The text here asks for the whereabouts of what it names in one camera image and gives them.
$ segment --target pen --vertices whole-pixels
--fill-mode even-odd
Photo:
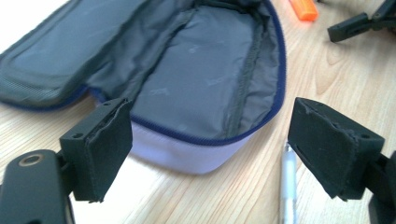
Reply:
[[[289,145],[285,144],[282,153],[282,171],[280,179],[280,217],[279,223],[295,224],[296,216],[296,154]]]

